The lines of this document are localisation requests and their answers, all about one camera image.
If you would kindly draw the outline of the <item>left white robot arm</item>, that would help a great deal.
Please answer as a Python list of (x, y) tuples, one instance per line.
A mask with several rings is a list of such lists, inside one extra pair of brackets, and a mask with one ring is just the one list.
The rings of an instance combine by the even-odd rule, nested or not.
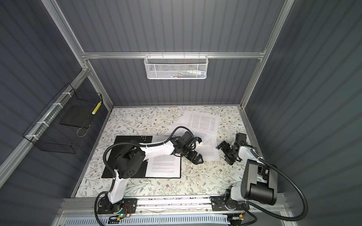
[(119, 142), (109, 146), (102, 156), (105, 167), (111, 172), (112, 184), (103, 198), (96, 198), (94, 209), (97, 214), (126, 213), (130, 208), (124, 201), (124, 192), (129, 179), (134, 176), (142, 164), (153, 157), (175, 155), (186, 157), (194, 165), (202, 164), (203, 157), (196, 151), (202, 145), (202, 138), (196, 137), (190, 130), (182, 136), (174, 132), (164, 141), (157, 143), (139, 143), (136, 140)]

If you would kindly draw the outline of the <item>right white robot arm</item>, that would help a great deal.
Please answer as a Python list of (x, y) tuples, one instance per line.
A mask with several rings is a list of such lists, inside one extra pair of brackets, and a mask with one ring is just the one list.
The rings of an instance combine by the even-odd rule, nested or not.
[(242, 181), (231, 185), (222, 196), (211, 196), (213, 211), (241, 210), (242, 201), (252, 200), (262, 204), (274, 205), (277, 201), (278, 173), (262, 163), (257, 148), (246, 142), (246, 134), (237, 133), (231, 146), (226, 141), (216, 149), (222, 150), (229, 165), (244, 163)]

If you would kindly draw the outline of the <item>black white file folder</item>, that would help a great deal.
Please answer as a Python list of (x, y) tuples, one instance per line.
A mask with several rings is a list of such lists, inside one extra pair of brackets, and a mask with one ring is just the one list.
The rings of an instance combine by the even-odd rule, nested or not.
[(113, 177), (112, 172), (114, 169), (118, 170), (118, 173), (121, 174), (126, 169), (126, 167), (131, 167), (133, 179), (143, 179), (145, 178), (145, 172), (147, 168), (147, 162), (143, 161), (137, 170), (134, 170), (134, 154), (136, 153), (136, 147), (131, 147), (130, 145), (117, 146), (112, 148), (110, 155), (108, 157), (108, 164), (112, 168), (109, 170), (107, 167), (102, 173), (103, 179), (111, 179)]

